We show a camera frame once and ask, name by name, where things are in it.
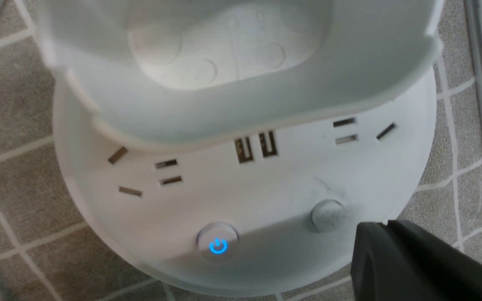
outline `round button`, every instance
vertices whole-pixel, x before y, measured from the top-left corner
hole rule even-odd
[[[312,210],[312,222],[320,232],[338,229],[346,219],[346,210],[336,200],[322,200]]]
[[[214,222],[199,232],[197,249],[204,259],[216,263],[231,258],[237,250],[237,243],[237,232],[231,225]]]

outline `usb port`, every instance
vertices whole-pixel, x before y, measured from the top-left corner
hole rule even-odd
[[[236,145],[237,160],[239,160],[239,164],[254,161],[252,148],[250,147],[250,139],[248,137],[236,139],[234,142]]]
[[[264,158],[278,156],[273,131],[260,133],[260,146],[262,147]]]

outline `blue power icon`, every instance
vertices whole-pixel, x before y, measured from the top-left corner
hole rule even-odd
[[[226,240],[219,240],[218,238],[215,238],[214,242],[209,243],[209,251],[211,251],[213,254],[222,254],[226,252],[228,249],[228,243]]]

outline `power button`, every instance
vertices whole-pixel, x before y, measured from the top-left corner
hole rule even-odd
[[[232,257],[237,250],[238,236],[229,224],[214,222],[203,227],[198,234],[197,248],[208,261],[220,262]]]

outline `round power strip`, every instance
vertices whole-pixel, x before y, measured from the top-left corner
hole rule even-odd
[[[412,196],[436,122],[432,69],[356,116],[160,156],[97,134],[62,80],[54,102],[59,164],[96,234],[159,280],[222,296],[294,289],[350,262],[356,225],[395,219]]]

